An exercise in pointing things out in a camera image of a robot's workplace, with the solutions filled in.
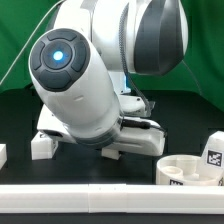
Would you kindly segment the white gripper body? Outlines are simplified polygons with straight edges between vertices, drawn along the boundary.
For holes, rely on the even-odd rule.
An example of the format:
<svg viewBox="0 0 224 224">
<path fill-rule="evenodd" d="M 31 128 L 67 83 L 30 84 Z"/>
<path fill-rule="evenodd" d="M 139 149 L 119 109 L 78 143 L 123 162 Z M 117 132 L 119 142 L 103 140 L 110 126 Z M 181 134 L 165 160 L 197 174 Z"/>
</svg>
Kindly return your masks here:
<svg viewBox="0 0 224 224">
<path fill-rule="evenodd" d="M 46 105 L 42 107 L 37 130 L 56 141 L 81 144 L 93 149 L 101 148 L 103 156 L 108 156 L 113 151 L 160 156 L 166 136 L 166 131 L 152 120 L 126 117 L 116 138 L 79 139 L 67 130 Z"/>
</svg>

